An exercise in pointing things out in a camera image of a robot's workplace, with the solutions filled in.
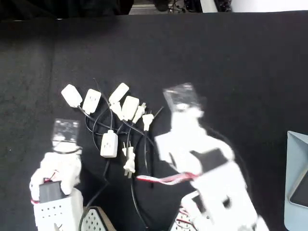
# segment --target white plastic part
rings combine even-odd
[[[82,109],[89,115],[94,113],[101,98],[99,91],[89,89],[83,102]]]
[[[122,121],[124,119],[120,102],[116,102],[116,103],[110,105],[110,109],[117,115],[119,120]]]
[[[33,209],[38,231],[54,231],[55,227],[59,231],[78,230],[82,203],[81,192],[74,188],[64,199],[35,204]]]
[[[143,124],[144,124],[144,127],[143,127],[144,131],[148,131],[149,130],[150,125],[151,125],[153,119],[154,119],[153,114],[146,114],[146,115],[142,116],[142,120],[143,120]]]
[[[125,170],[124,175],[128,174],[128,178],[131,178],[132,173],[135,173],[135,154],[134,154],[134,147],[128,147],[128,160],[125,163],[123,169]],[[122,148],[122,152],[124,156],[126,156],[126,148]]]
[[[210,216],[213,229],[249,230],[258,219],[238,165],[229,161],[192,181]]]
[[[29,188],[34,201],[39,201],[39,185],[44,179],[61,181],[61,189],[69,195],[77,185],[81,171],[81,161],[78,154],[46,153],[38,168],[31,177]]]
[[[122,106],[122,115],[126,121],[133,119],[138,106],[139,106],[138,98],[132,96],[126,97],[124,104]]]
[[[195,230],[192,224],[188,224],[183,221],[186,221],[189,223],[193,222],[189,215],[185,215],[179,212],[177,216],[175,217],[174,223],[172,224],[169,231],[189,231],[189,230],[194,231]]]
[[[68,84],[61,91],[61,94],[70,107],[80,106],[80,104],[82,102],[82,97],[73,85]]]
[[[113,130],[108,130],[107,133],[103,134],[101,156],[114,158],[117,153],[117,134]]]
[[[132,121],[133,124],[136,124],[137,121],[144,115],[144,113],[145,113],[145,108],[146,108],[145,103],[142,103],[141,106],[138,106],[137,111],[136,111],[136,114],[135,114],[135,116],[134,116],[134,118],[133,118],[133,121]]]
[[[126,94],[126,92],[128,92],[128,90],[129,90],[129,87],[125,83],[121,83],[109,97],[110,104],[119,102],[123,98],[123,96]]]

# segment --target perforated panel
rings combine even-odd
[[[82,231],[106,231],[103,221],[96,209],[90,209],[83,220]]]

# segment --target power plug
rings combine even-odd
[[[133,119],[138,106],[139,106],[138,98],[132,96],[126,97],[124,104],[122,106],[122,115],[126,121]]]
[[[128,92],[128,90],[129,87],[125,83],[121,83],[109,97],[110,104],[112,105],[116,102],[119,102],[126,94],[126,92]]]
[[[82,109],[89,115],[94,113],[101,98],[99,91],[89,89],[83,102]]]
[[[72,84],[68,84],[61,94],[70,107],[78,107],[82,102],[82,97]]]
[[[126,148],[122,148],[123,154],[126,156]],[[131,175],[135,173],[135,154],[134,154],[134,147],[128,147],[128,160],[123,166],[125,170],[124,176],[128,175],[128,178],[131,178]]]
[[[113,130],[108,130],[103,134],[101,156],[107,158],[115,158],[117,153],[117,134]]]

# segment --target electrical wire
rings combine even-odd
[[[131,128],[129,128],[128,130],[127,139],[126,139],[126,161],[128,161],[128,144],[129,144],[130,132],[131,132]]]
[[[150,175],[150,172],[148,169],[147,153],[146,153],[147,152],[146,151],[147,137],[148,137],[148,131],[144,131],[144,146],[143,146],[144,166],[145,166],[146,174]]]
[[[133,203],[135,206],[135,210],[140,218],[140,221],[142,222],[142,224],[144,225],[145,229],[149,229],[149,226],[147,225],[147,223],[145,222],[144,218],[141,215],[141,212],[139,210],[139,206],[138,206],[138,202],[136,200],[136,194],[135,194],[135,187],[134,187],[134,176],[132,176],[131,178],[131,182],[130,182],[130,191],[131,191],[131,197],[133,199]]]
[[[90,115],[88,115],[80,106],[77,107],[89,120],[91,120],[92,122],[95,122],[95,119],[93,117],[91,117]],[[110,129],[110,126],[103,124],[101,122],[97,123],[98,125],[104,127],[104,128],[108,128]]]
[[[110,165],[110,160],[108,159],[106,162],[106,166],[105,166],[105,170],[103,172],[103,178],[106,182],[106,184],[104,184],[98,191],[97,193],[89,200],[89,202],[87,203],[86,207],[83,210],[83,213],[81,215],[80,221],[79,221],[79,226],[78,226],[78,231],[81,231],[81,227],[82,227],[82,222],[85,218],[85,216],[87,215],[87,213],[89,212],[89,210],[91,209],[91,205],[94,202],[94,200],[104,191],[104,189],[109,185],[109,181],[106,178],[106,174],[107,171],[109,169],[109,165]]]
[[[123,121],[123,123],[124,123],[126,126],[130,127],[131,129],[135,130],[136,132],[138,132],[139,134],[141,134],[142,136],[144,136],[144,133],[143,133],[142,131],[140,131],[138,128],[135,128],[134,126],[130,125],[130,124],[129,124],[128,122],[126,122],[125,120],[122,120],[122,121]],[[147,137],[147,140],[150,142],[150,144],[151,144],[153,147],[155,147],[154,142],[153,142],[149,137]]]
[[[92,139],[93,139],[94,145],[95,145],[95,147],[96,147],[96,149],[97,149],[98,151],[100,151],[100,148],[98,147],[98,144],[96,143],[96,140],[95,140],[95,131],[94,131],[94,130],[95,130],[95,126],[96,126],[98,120],[103,116],[103,114],[104,114],[106,111],[107,111],[107,109],[103,110],[103,111],[99,114],[99,116],[96,118],[96,120],[94,121],[94,124],[93,124]]]
[[[58,153],[58,154],[73,154],[75,152],[78,152],[79,150],[82,150],[82,147],[78,147],[75,150],[69,151],[69,152],[60,152],[60,151],[55,150],[55,148],[52,149],[54,153]]]
[[[75,152],[78,152],[79,150],[82,150],[82,147],[77,147],[75,150],[72,150],[72,151],[69,151],[69,152],[57,151],[55,148],[56,148],[60,143],[62,143],[62,142],[74,143],[74,142],[71,142],[71,141],[59,141],[59,142],[57,143],[57,145],[55,145],[55,146],[52,147],[52,151],[53,151],[54,153],[58,153],[58,154],[73,154],[73,153],[75,153]]]
[[[156,178],[156,177],[141,175],[141,176],[137,176],[136,179],[147,181],[147,182],[153,182],[153,183],[161,183],[165,185],[175,185],[175,184],[184,182],[186,180],[192,180],[197,177],[198,175],[195,175],[193,173],[184,172],[184,173],[179,173],[179,174],[169,176],[169,177],[164,177],[164,178]]]
[[[91,204],[93,203],[93,201],[104,191],[104,189],[108,186],[108,183],[105,184],[104,186],[101,187],[100,190],[98,190],[98,192],[91,198],[91,200],[89,200],[87,206],[84,208],[83,213],[81,215],[80,221],[79,221],[79,226],[78,226],[78,231],[81,231],[81,227],[82,227],[82,222],[85,218],[85,216],[87,215],[87,213],[89,212],[89,210],[92,208]]]

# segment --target black cable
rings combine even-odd
[[[129,144],[130,132],[131,132],[131,128],[129,128],[129,130],[128,130],[127,140],[126,140],[126,160],[127,161],[128,161],[128,144]]]
[[[79,221],[79,226],[78,226],[78,231],[81,231],[81,227],[82,227],[82,222],[85,218],[85,216],[87,215],[87,213],[89,212],[89,210],[91,209],[91,204],[93,203],[93,201],[104,191],[104,189],[108,186],[108,183],[105,184],[104,186],[101,187],[100,190],[98,190],[98,192],[89,200],[89,202],[87,203],[87,206],[84,208],[83,213],[81,215],[80,221]]]
[[[59,143],[57,143],[57,145],[54,146],[54,147],[52,148],[52,151],[53,151],[54,153],[58,153],[58,154],[73,154],[73,153],[75,153],[75,152],[77,152],[77,151],[79,151],[79,150],[82,150],[82,147],[77,147],[75,150],[69,151],[69,152],[57,151],[55,148],[56,148],[60,143],[62,143],[62,142],[65,142],[65,143],[74,143],[74,142],[71,142],[71,141],[59,141]]]
[[[143,133],[142,131],[140,131],[138,128],[135,128],[134,126],[130,125],[130,124],[129,124],[128,122],[126,122],[125,120],[122,120],[122,121],[123,121],[123,123],[124,123],[126,126],[130,127],[131,129],[135,130],[136,132],[138,132],[139,134],[141,134],[142,136],[144,136],[144,133]],[[149,137],[147,137],[147,140],[150,142],[150,144],[151,144],[153,147],[155,147],[154,142],[153,142]]]
[[[93,117],[91,117],[90,115],[88,115],[80,106],[78,106],[78,109],[79,109],[89,120],[91,120],[92,122],[95,122],[95,119],[94,119]],[[108,125],[103,124],[103,123],[101,123],[101,122],[98,122],[97,124],[100,125],[100,126],[102,126],[102,127],[104,127],[104,128],[110,129],[110,127],[109,127]]]
[[[148,161],[147,161],[147,153],[146,153],[146,143],[147,143],[147,137],[148,137],[148,131],[144,131],[144,149],[143,149],[143,157],[144,157],[144,165],[145,165],[145,170],[146,170],[146,174],[149,176],[150,172],[148,169]]]
[[[104,189],[109,185],[109,181],[106,178],[106,174],[107,174],[107,171],[109,169],[109,165],[110,165],[110,160],[108,159],[107,162],[106,162],[105,170],[103,172],[103,179],[106,181],[106,184],[104,186],[102,186],[97,191],[97,193],[89,200],[89,202],[87,203],[86,207],[84,208],[83,213],[82,213],[81,218],[80,218],[80,221],[79,221],[78,231],[81,231],[83,219],[87,215],[88,211],[91,209],[91,204],[104,191]]]
[[[54,153],[58,153],[58,154],[73,154],[73,153],[75,153],[75,152],[77,152],[77,151],[79,151],[79,150],[82,150],[82,148],[81,148],[81,147],[78,147],[78,148],[76,148],[75,150],[69,151],[69,152],[60,152],[60,151],[55,150],[54,148],[52,149],[52,151],[53,151]]]
[[[138,216],[140,218],[140,221],[142,222],[142,224],[144,225],[145,229],[147,230],[147,229],[149,229],[149,226],[146,224],[144,218],[142,217],[141,212],[140,212],[139,207],[138,207],[137,200],[136,200],[135,187],[134,187],[134,176],[132,176],[132,178],[131,178],[130,191],[131,191],[131,197],[133,199],[133,203],[134,203],[136,212],[137,212],[137,214],[138,214]]]
[[[87,130],[88,130],[89,132],[92,133],[92,129],[89,127],[87,119],[88,119],[88,117],[85,116],[85,125],[86,125],[86,128],[87,128]],[[126,135],[127,133],[128,133],[127,131],[122,131],[122,132],[118,133],[118,135]],[[103,136],[103,133],[95,132],[95,135],[97,135],[97,136]]]
[[[120,125],[120,127],[118,128],[118,130],[117,130],[117,132],[116,132],[117,135],[121,133],[120,131],[122,130],[123,125],[124,125],[124,124],[122,123],[122,124]]]
[[[95,147],[96,147],[96,149],[97,149],[98,151],[100,151],[100,148],[98,147],[98,145],[97,145],[97,143],[96,143],[96,140],[95,140],[95,132],[94,132],[94,130],[95,130],[95,126],[96,126],[98,120],[103,116],[103,114],[104,114],[106,111],[107,111],[107,109],[103,110],[103,111],[99,114],[99,116],[96,118],[96,120],[94,121],[94,124],[93,124],[92,139],[93,139],[94,145],[95,145]]]

